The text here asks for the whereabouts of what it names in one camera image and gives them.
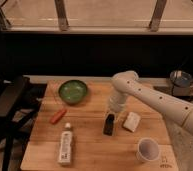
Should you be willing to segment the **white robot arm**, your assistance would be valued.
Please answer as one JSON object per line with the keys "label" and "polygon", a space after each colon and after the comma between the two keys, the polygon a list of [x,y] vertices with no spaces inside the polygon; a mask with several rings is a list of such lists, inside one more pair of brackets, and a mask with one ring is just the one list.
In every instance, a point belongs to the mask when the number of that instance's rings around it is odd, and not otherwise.
{"label": "white robot arm", "polygon": [[[139,83],[135,71],[115,74],[111,83],[113,91],[108,100],[108,112],[118,117],[129,95],[169,118],[193,135],[193,103],[156,91]],[[193,148],[187,171],[193,171]]]}

